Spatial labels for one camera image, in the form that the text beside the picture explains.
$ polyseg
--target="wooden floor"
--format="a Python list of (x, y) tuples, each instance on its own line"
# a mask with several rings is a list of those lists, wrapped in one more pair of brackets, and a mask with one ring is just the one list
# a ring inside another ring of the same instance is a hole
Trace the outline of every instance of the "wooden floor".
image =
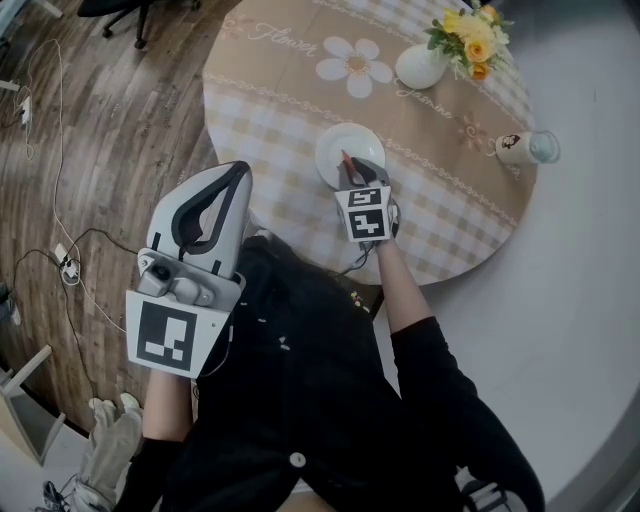
[[(26, 82), (27, 60), (51, 38), (64, 62), (64, 167), (58, 213), (76, 237), (89, 227), (110, 232), (134, 250), (144, 246), (158, 199), (185, 178), (216, 162), (204, 126), (201, 71), (226, 12), (237, 0), (158, 0), (149, 11), (145, 51), (133, 47), (137, 12), (115, 25), (105, 40), (105, 18), (78, 18), (77, 0), (53, 0), (60, 20), (37, 5), (19, 17), (9, 52), (0, 56), (0, 79)], [(18, 124), (0, 129), (0, 269), (11, 283), (17, 259), (31, 248), (52, 252), (65, 237), (54, 223), (53, 188), (60, 162), (59, 68), (55, 46), (34, 59), (35, 98), (31, 143), (25, 157)], [(0, 96), (0, 116), (11, 120), (12, 96)], [(125, 290), (132, 287), (135, 257), (102, 235), (80, 242), (89, 293), (124, 327)], [(143, 398), (147, 372), (130, 364), (124, 335), (112, 327), (80, 287), (67, 288), (70, 313), (90, 378), (101, 398), (124, 390)], [(20, 265), (14, 295), (23, 324), (0, 327), (0, 363), (20, 368), (45, 344), (53, 354), (27, 381), (29, 389), (76, 425), (93, 424), (86, 405), (91, 388), (64, 310), (56, 269), (32, 254)]]

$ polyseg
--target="black sleeve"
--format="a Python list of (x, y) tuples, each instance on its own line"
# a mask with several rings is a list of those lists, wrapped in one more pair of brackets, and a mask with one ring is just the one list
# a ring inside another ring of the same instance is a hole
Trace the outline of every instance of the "black sleeve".
[(181, 448), (182, 443), (145, 439), (142, 450), (131, 462), (114, 512), (151, 512), (163, 494), (167, 472)]
[(458, 369), (434, 317), (391, 335), (402, 400), (435, 430), (461, 468), (544, 510), (540, 483), (500, 420)]

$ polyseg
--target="white cable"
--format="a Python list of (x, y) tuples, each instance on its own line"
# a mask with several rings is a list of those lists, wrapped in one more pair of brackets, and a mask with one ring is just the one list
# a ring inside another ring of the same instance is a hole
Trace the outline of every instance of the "white cable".
[(229, 342), (227, 343), (227, 350), (224, 353), (224, 358), (222, 358), (222, 361), (220, 361), (220, 364), (218, 366), (216, 366), (213, 370), (211, 370), (208, 373), (205, 373), (204, 375), (199, 375), (198, 378), (202, 379), (204, 377), (211, 377), (214, 373), (216, 373), (220, 368), (222, 368), (222, 365), (227, 361), (227, 357), (229, 357), (229, 347), (231, 346), (231, 342), (233, 341), (233, 324), (231, 324), (229, 326)]
[(115, 323), (113, 320), (111, 320), (111, 317), (105, 313), (104, 309), (102, 309), (100, 306), (98, 306), (97, 302), (91, 298), (91, 295), (89, 295), (89, 292), (87, 291), (87, 287), (85, 286), (84, 281), (82, 280), (82, 278), (78, 278), (78, 280), (80, 281), (80, 284), (82, 285), (82, 288), (84, 289), (84, 293), (87, 295), (87, 298), (93, 303), (93, 305), (100, 310), (100, 312), (104, 315), (104, 317), (107, 320), (109, 320), (109, 322), (111, 322), (111, 324), (116, 329), (118, 329), (119, 331), (122, 331), (123, 333), (127, 334), (127, 331), (125, 331), (117, 323)]
[(58, 64), (60, 66), (60, 109), (58, 111), (58, 124), (60, 126), (60, 166), (58, 167), (58, 173), (56, 174), (56, 181), (55, 181), (55, 185), (53, 187), (53, 217), (55, 218), (56, 222), (58, 223), (58, 225), (62, 228), (63, 233), (65, 234), (65, 236), (69, 239), (69, 241), (71, 242), (71, 248), (69, 249), (68, 253), (69, 254), (74, 248), (76, 249), (76, 252), (78, 254), (78, 280), (77, 281), (68, 281), (65, 277), (64, 277), (64, 273), (62, 274), (62, 280), (65, 283), (65, 285), (67, 286), (77, 286), (78, 283), (80, 283), (82, 285), (82, 288), (84, 289), (84, 293), (87, 296), (87, 298), (91, 301), (91, 303), (97, 307), (100, 312), (104, 315), (104, 317), (109, 320), (109, 322), (116, 327), (118, 330), (122, 331), (123, 333), (127, 333), (127, 331), (125, 331), (122, 327), (120, 327), (117, 323), (115, 323), (111, 317), (109, 315), (107, 315), (107, 313), (104, 311), (104, 309), (102, 309), (98, 303), (93, 300), (93, 297), (91, 297), (91, 295), (89, 295), (89, 291), (87, 290), (87, 287), (84, 284), (84, 281), (82, 280), (81, 277), (81, 270), (82, 270), (82, 266), (81, 266), (81, 258), (80, 258), (80, 249), (78, 248), (78, 246), (75, 243), (75, 240), (73, 238), (71, 238), (71, 235), (69, 235), (69, 232), (67, 231), (67, 228), (64, 227), (64, 224), (62, 223), (62, 221), (60, 220), (60, 217), (58, 217), (58, 211), (56, 209), (56, 199), (58, 197), (58, 184), (60, 183), (60, 175), (62, 174), (62, 168), (64, 166), (64, 128), (62, 126), (62, 107), (63, 107), (63, 103), (62, 103), (62, 86), (63, 86), (63, 82), (62, 82), (62, 76), (63, 76), (63, 69), (62, 69), (62, 50), (60, 48), (60, 43), (58, 43), (57, 39), (49, 39), (47, 41), (45, 41), (44, 43), (42, 43), (38, 48), (36, 48), (36, 50), (31, 54), (31, 57), (29, 57), (29, 63), (27, 64), (27, 77), (28, 77), (28, 85), (24, 85), (20, 88), (20, 90), (18, 91), (18, 93), (16, 94), (16, 96), (14, 97), (14, 115), (15, 113), (18, 111), (18, 109), (21, 108), (22, 106), (22, 102), (20, 102), (18, 104), (17, 98), (20, 96), (20, 94), (23, 91), (27, 91), (27, 96), (25, 96), (25, 99), (27, 97), (31, 97), (31, 108), (29, 110), (29, 120), (27, 121), (27, 128), (26, 128), (26, 134), (25, 134), (25, 153), (26, 153), (26, 157), (27, 160), (32, 160), (35, 154), (35, 150), (33, 148), (33, 146), (31, 144), (29, 144), (29, 137), (31, 135), (31, 127), (33, 125), (33, 110), (35, 107), (35, 103), (33, 100), (33, 92), (31, 91), (31, 85), (33, 83), (33, 76), (31, 75), (31, 62), (33, 61), (33, 57), (47, 44), (49, 43), (55, 43), (56, 45), (56, 49), (58, 50)]
[(23, 85), (20, 88), (20, 90), (18, 91), (18, 94), (14, 98), (14, 107), (16, 107), (15, 110), (14, 110), (14, 114), (22, 106), (22, 102), (19, 103), (20, 106), (16, 106), (16, 103), (18, 103), (17, 98), (20, 96), (20, 94), (22, 94), (23, 91), (26, 91), (27, 95), (25, 96), (25, 99), (27, 97), (31, 97), (31, 108), (29, 109), (29, 120), (27, 121), (27, 128), (25, 130), (25, 154), (26, 154), (27, 160), (33, 160), (33, 157), (34, 157), (34, 154), (35, 154), (35, 149), (29, 143), (29, 140), (30, 140), (30, 137), (31, 137), (31, 130), (32, 130), (32, 127), (33, 127), (33, 110), (35, 108), (35, 102), (34, 102), (34, 99), (33, 99), (33, 92), (31, 90), (31, 85), (33, 84), (33, 76), (31, 75), (31, 63), (33, 62), (33, 58), (36, 56), (36, 54), (40, 50), (42, 50), (42, 48), (44, 48), (49, 43), (54, 43), (56, 45), (56, 49), (58, 51), (58, 65), (60, 67), (60, 90), (59, 90), (60, 109), (58, 110), (58, 125), (60, 127), (60, 165), (58, 166), (58, 172), (56, 174), (55, 185), (53, 187), (53, 217), (56, 220), (56, 222), (58, 223), (58, 225), (62, 228), (62, 232), (68, 238), (69, 242), (71, 242), (71, 244), (72, 244), (71, 248), (69, 249), (69, 251), (72, 251), (73, 248), (75, 247), (76, 252), (78, 254), (78, 261), (80, 261), (81, 260), (81, 258), (80, 258), (80, 250), (75, 245), (73, 238), (71, 238), (71, 235), (69, 235), (69, 232), (67, 231), (67, 228), (65, 228), (64, 224), (60, 220), (60, 217), (58, 217), (58, 211), (57, 211), (57, 208), (56, 208), (56, 198), (58, 196), (58, 184), (60, 183), (60, 175), (62, 174), (62, 167), (64, 165), (64, 127), (62, 126), (62, 111), (63, 111), (63, 99), (62, 99), (63, 98), (63, 95), (62, 95), (62, 88), (63, 88), (63, 81), (62, 81), (62, 77), (63, 77), (62, 50), (60, 48), (60, 43), (58, 43), (57, 39), (49, 39), (49, 40), (45, 41), (40, 46), (38, 46), (38, 48), (36, 48), (34, 50), (34, 52), (31, 54), (31, 57), (29, 57), (29, 62), (27, 64), (27, 79), (28, 79), (28, 82), (27, 82), (27, 85)]

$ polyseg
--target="yellow flower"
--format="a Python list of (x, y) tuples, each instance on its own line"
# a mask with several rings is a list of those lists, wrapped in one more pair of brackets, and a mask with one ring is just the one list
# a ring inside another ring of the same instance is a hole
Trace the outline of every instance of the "yellow flower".
[(476, 62), (471, 67), (471, 78), (474, 80), (484, 80), (489, 76), (489, 66), (485, 62)]
[(465, 14), (456, 24), (456, 34), (463, 42), (484, 41), (488, 46), (493, 46), (495, 34), (486, 20), (478, 16)]
[(452, 11), (451, 9), (444, 10), (444, 22), (442, 26), (447, 34), (451, 34), (456, 31), (459, 21), (460, 16), (457, 12)]
[(471, 62), (484, 62), (491, 57), (491, 49), (484, 41), (469, 41), (464, 45), (464, 53)]
[(494, 21), (498, 21), (500, 19), (500, 15), (498, 14), (498, 11), (496, 11), (495, 8), (491, 5), (485, 5), (480, 10), (488, 14), (489, 17)]
[(496, 42), (498, 44), (505, 46), (509, 44), (509, 36), (498, 25), (493, 27), (493, 35), (496, 37)]

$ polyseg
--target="power strip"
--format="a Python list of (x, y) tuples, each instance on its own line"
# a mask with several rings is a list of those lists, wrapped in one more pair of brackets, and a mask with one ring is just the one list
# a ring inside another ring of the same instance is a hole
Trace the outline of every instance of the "power strip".
[(31, 96), (27, 96), (22, 102), (22, 124), (27, 124), (31, 119)]
[(69, 276), (70, 279), (78, 278), (78, 266), (69, 258), (68, 251), (62, 244), (58, 244), (55, 250), (56, 258), (61, 265), (64, 265), (64, 273)]

